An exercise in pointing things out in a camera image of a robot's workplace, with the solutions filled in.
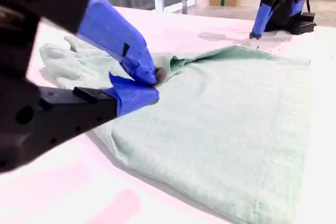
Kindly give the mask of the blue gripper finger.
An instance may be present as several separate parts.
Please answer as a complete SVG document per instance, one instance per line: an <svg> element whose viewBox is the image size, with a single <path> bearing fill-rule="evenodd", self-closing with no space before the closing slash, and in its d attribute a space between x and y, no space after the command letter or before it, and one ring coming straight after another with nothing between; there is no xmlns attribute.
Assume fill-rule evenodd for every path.
<svg viewBox="0 0 336 224"><path fill-rule="evenodd" d="M107 52L137 82L156 86L166 77L140 32L107 0L1 0L2 68L26 75L42 18Z"/></svg>
<svg viewBox="0 0 336 224"><path fill-rule="evenodd" d="M39 90L35 127L26 140L30 151L48 151L117 117L117 99L98 89Z"/></svg>
<svg viewBox="0 0 336 224"><path fill-rule="evenodd" d="M273 14L273 11L271 8L265 8L265 10L263 11L262 32L265 31L267 23L269 22L272 14Z"/></svg>
<svg viewBox="0 0 336 224"><path fill-rule="evenodd" d="M254 22L254 25L253 25L253 29L252 29L251 33L249 34L250 39L253 39L253 38L259 39L259 38L261 38L261 36L263 34L263 32L262 32L262 24L263 24L263 21L262 21L263 14L262 14L262 12L265 10L265 8L270 8L270 6L268 6L266 4L261 4L259 9L258 9L257 16L255 18L255 22Z"/></svg>

